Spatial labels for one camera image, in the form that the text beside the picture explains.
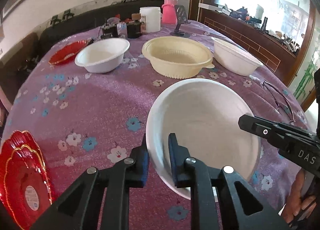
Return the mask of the person's right hand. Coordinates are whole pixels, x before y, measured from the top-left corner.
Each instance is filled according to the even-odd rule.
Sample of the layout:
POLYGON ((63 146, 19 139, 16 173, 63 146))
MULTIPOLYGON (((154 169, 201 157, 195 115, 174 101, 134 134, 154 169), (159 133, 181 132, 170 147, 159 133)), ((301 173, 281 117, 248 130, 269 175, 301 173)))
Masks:
POLYGON ((301 210, 305 210, 316 199, 314 195, 302 198, 304 181, 305 171, 300 169, 292 184, 290 194, 281 214, 286 223, 290 223, 301 210))

